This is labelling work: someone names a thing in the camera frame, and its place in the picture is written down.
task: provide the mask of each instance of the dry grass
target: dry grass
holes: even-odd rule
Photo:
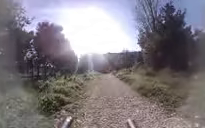
[[[142,96],[158,101],[168,111],[181,106],[188,96],[186,74],[173,73],[170,70],[154,72],[150,69],[125,69],[116,76],[130,84]]]

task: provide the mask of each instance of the ground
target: ground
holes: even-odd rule
[[[89,83],[88,97],[79,111],[81,128],[126,128],[131,119],[140,128],[188,128],[180,117],[166,115],[155,103],[139,96],[113,75],[101,75]]]

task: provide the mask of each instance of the green tree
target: green tree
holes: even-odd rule
[[[14,0],[0,0],[0,72],[15,72],[16,64],[23,58],[18,51],[21,44],[28,42],[28,32],[24,27],[30,23],[25,11]]]
[[[154,69],[187,70],[196,44],[191,27],[184,21],[186,11],[177,10],[169,2],[159,12],[156,29],[140,33],[144,62]]]
[[[40,75],[41,68],[44,69],[44,76],[52,67],[53,72],[60,71],[63,74],[75,72],[78,59],[62,31],[61,26],[49,22],[38,24],[34,38],[37,76]]]

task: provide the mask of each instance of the shrub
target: shrub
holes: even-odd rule
[[[71,100],[62,94],[45,94],[39,98],[39,107],[42,112],[52,114],[59,111],[64,105],[70,104]]]

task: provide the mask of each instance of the roadside vegetation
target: roadside vegetation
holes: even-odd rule
[[[40,111],[46,115],[51,115],[64,109],[67,105],[74,104],[83,97],[87,81],[93,78],[93,75],[83,74],[73,75],[68,78],[61,76],[37,82],[35,88],[37,87],[39,93]],[[75,111],[71,109],[64,110],[71,113]]]
[[[170,70],[154,72],[145,68],[120,70],[115,75],[140,95],[159,103],[168,112],[180,107],[189,94],[187,74]]]

